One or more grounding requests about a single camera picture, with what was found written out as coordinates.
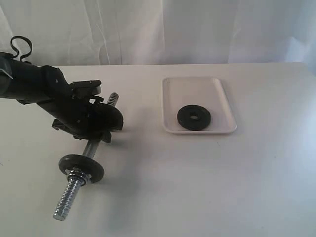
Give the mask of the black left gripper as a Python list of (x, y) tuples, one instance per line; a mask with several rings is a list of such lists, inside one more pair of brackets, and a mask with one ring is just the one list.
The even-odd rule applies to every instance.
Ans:
[(54, 86), (52, 98), (37, 102), (37, 105), (55, 118), (52, 127), (63, 130), (79, 140), (100, 140), (110, 143), (112, 135), (109, 131), (93, 132), (92, 125), (96, 119), (94, 104), (104, 102), (104, 98), (90, 95), (78, 99), (72, 95), (70, 84)]

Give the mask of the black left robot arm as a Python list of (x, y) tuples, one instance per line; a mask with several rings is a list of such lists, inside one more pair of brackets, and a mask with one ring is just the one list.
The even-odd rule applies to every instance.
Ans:
[(62, 71), (34, 66), (0, 54), (0, 96), (22, 105), (37, 104), (54, 117), (52, 127), (76, 139), (100, 138), (110, 142), (111, 131), (120, 129), (114, 109), (98, 95), (99, 80), (67, 83)]

